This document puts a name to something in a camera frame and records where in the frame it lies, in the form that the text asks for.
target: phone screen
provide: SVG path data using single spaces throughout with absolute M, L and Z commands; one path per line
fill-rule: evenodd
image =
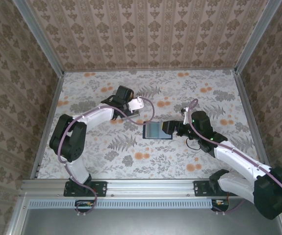
M 172 140 L 172 135 L 167 135 L 162 130 L 163 122 L 148 122 L 143 127 L 143 139 Z

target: wallpaper wall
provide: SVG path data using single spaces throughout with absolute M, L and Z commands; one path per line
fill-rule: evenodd
M 0 0 L 0 234 L 29 178 L 56 83 L 18 9 Z
M 234 67 L 266 0 L 28 0 L 65 71 Z
M 267 156 L 282 166 L 282 3 L 241 75 Z

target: floral patterned floor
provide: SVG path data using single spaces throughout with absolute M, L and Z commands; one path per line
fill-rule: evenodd
M 209 115 L 214 130 L 257 159 L 231 70 L 66 73 L 51 133 L 62 114 L 94 108 L 119 85 L 153 101 L 153 121 L 182 120 L 181 107 L 198 98 L 196 109 Z M 151 115 L 152 108 L 146 104 L 134 119 L 143 122 Z M 185 140 L 175 135 L 173 140 L 144 140 L 142 126 L 118 119 L 88 132 L 82 157 L 94 179 L 208 178 L 219 169 L 231 169 L 201 150 L 187 148 Z M 38 178 L 68 178 L 48 144 Z M 189 144 L 198 148 L 194 141 Z

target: floral wallpaper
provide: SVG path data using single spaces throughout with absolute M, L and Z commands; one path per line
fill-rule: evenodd
M 59 117 L 82 114 L 116 92 L 119 85 L 149 98 L 155 106 L 153 121 L 183 120 L 182 107 L 199 99 L 197 110 L 210 117 L 215 131 L 257 158 L 256 149 L 231 70 L 124 71 L 65 73 L 63 90 L 54 115 L 51 134 Z M 146 104 L 134 120 L 143 123 L 152 115 Z M 120 118 L 99 125 L 86 136 L 82 154 L 94 179 L 208 178 L 219 169 L 230 169 L 203 151 L 173 140 L 144 140 L 143 127 Z M 195 141 L 189 146 L 198 148 Z M 38 178 L 68 178 L 54 151 L 47 145 Z
M 28 0 L 64 71 L 232 68 L 267 0 Z
M 0 235 L 30 176 L 56 84 L 18 9 L 0 0 Z
M 269 161 L 282 167 L 282 3 L 241 76 Z

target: cable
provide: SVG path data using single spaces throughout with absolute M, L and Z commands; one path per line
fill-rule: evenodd
M 259 164 L 257 164 L 257 163 L 254 162 L 253 160 L 250 160 L 250 159 L 248 159 L 247 157 L 245 157 L 242 152 L 239 152 L 239 151 L 237 151 L 236 149 L 233 149 L 233 148 L 231 148 L 231 147 L 229 147 L 229 146 L 226 146 L 226 145 L 224 145 L 224 144 L 217 143 L 217 142 L 215 142 L 215 141 L 211 141 L 211 140 L 205 138 L 204 136 L 202 136 L 202 135 L 194 128 L 194 126 L 193 126 L 193 124 L 192 124 L 191 110 L 194 109 L 194 107 L 198 104 L 198 102 L 199 102 L 198 99 L 193 99 L 193 100 L 191 101 L 191 103 L 189 104 L 189 108 L 188 108 L 189 124 L 190 124 L 192 130 L 195 132 L 195 134 L 197 134 L 200 138 L 202 138 L 202 139 L 205 140 L 205 141 L 208 141 L 208 142 L 210 142 L 210 143 L 212 143 L 212 144 L 221 146 L 221 147 L 226 148 L 226 149 L 228 149 L 228 150 L 230 150 L 230 151 L 232 151 L 232 152 L 235 152 L 235 153 L 238 154 L 241 158 L 247 160 L 249 163 L 251 163 L 252 165 L 254 165 L 255 167 L 257 167 L 257 169 L 260 169 L 261 171 L 263 171 L 263 172 L 264 172 L 266 175 L 268 175 L 273 181 L 275 181 L 276 184 L 278 184 L 278 185 L 282 188 L 282 183 L 281 183 L 279 180 L 277 180 L 271 173 L 269 173 L 267 170 L 265 170 L 265 169 L 264 169 L 263 167 L 261 167 Z
M 146 99 L 146 98 L 141 97 L 141 96 L 140 96 L 140 98 L 143 99 L 143 100 L 145 100 L 145 101 L 147 101 L 147 102 L 149 102 L 150 105 L 151 105 L 152 108 L 153 108 L 153 115 L 152 115 L 152 117 L 150 118 L 150 120 L 148 121 L 148 122 L 150 122 L 150 121 L 152 121 L 152 119 L 153 119 L 154 116 L 155 116 L 155 107 L 154 107 L 153 103 L 152 103 L 149 99 Z M 95 191 L 94 191 L 92 188 L 90 188 L 90 187 L 88 187 L 88 186 L 86 186 L 86 185 L 80 183 L 79 181 L 77 181 L 77 180 L 74 178 L 74 176 L 72 175 L 72 172 L 68 169 L 68 166 L 66 165 L 67 161 L 63 161 L 63 160 L 61 159 L 61 148 L 62 148 L 62 144 L 63 144 L 63 142 L 64 142 L 64 140 L 65 140 L 65 138 L 66 138 L 66 136 L 67 136 L 69 130 L 71 129 L 71 127 L 73 126 L 73 124 L 74 124 L 75 122 L 77 122 L 78 120 L 80 120 L 80 119 L 83 118 L 83 117 L 86 117 L 87 115 L 91 114 L 92 112 L 95 112 L 95 111 L 100 110 L 100 109 L 109 109 L 109 108 L 112 108 L 112 109 L 114 109 L 114 110 L 117 110 L 117 111 L 118 111 L 119 113 L 121 113 L 124 117 L 126 117 L 130 122 L 132 122 L 132 123 L 134 123 L 134 124 L 136 124 L 136 125 L 141 125 L 141 126 L 143 126 L 143 125 L 146 125 L 146 124 L 147 124 L 147 123 L 137 123 L 137 122 L 131 120 L 124 112 L 122 112 L 120 109 L 118 109 L 118 108 L 116 108 L 116 107 L 112 107 L 112 106 L 110 106 L 110 105 L 99 106 L 99 107 L 97 107 L 97 108 L 95 108 L 95 109 L 92 109 L 92 110 L 87 111 L 87 112 L 84 113 L 83 115 L 80 115 L 79 117 L 75 118 L 72 122 L 70 122 L 70 124 L 67 126 L 66 130 L 64 131 L 64 133 L 63 133 L 63 135 L 62 135 L 62 137 L 61 137 L 61 140 L 60 140 L 60 143 L 59 143 L 59 147 L 58 147 L 58 151 L 57 151 L 58 160 L 59 160 L 60 163 L 64 164 L 64 167 L 65 167 L 66 171 L 68 172 L 68 174 L 70 175 L 70 178 L 71 178 L 75 183 L 77 183 L 78 185 L 80 185 L 80 186 L 82 186 L 82 187 L 87 188 L 88 190 L 90 190 L 90 191 L 93 193 L 94 197 L 95 197 L 95 199 L 94 199 L 94 204 L 92 205 L 92 207 L 91 207 L 86 213 L 90 213 L 90 212 L 94 209 L 94 207 L 96 206 L 96 204 L 97 204 L 97 194 L 95 193 Z
M 200 148 L 198 148 L 198 149 L 196 149 L 196 148 L 191 148 L 191 147 L 188 145 L 188 139 L 189 139 L 189 138 L 187 138 L 187 139 L 186 139 L 186 141 L 185 141 L 186 146 L 187 146 L 188 148 L 193 149 L 193 150 L 196 150 L 196 151 L 198 151 L 198 150 L 200 150 L 200 149 L 201 149 L 201 147 L 200 147 Z
M 235 208 L 229 210 L 229 211 L 222 211 L 221 209 L 219 209 L 218 207 L 213 206 L 214 209 L 218 210 L 219 212 L 222 212 L 223 214 L 229 214 L 231 212 L 234 212 L 235 210 L 237 210 L 239 207 L 242 206 L 242 204 L 245 202 L 245 199 L 242 200 Z

